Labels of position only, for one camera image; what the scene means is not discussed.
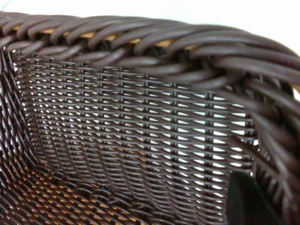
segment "woven pattern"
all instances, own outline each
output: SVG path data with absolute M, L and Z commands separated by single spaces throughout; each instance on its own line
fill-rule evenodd
M 230 171 L 252 171 L 300 221 L 288 48 L 148 18 L 2 12 L 0 24 L 4 224 L 223 225 Z
M 121 68 L 14 62 L 31 143 L 49 169 L 126 193 L 173 221 L 224 223 L 229 171 L 251 169 L 222 136 L 235 130 L 253 143 L 243 107 Z

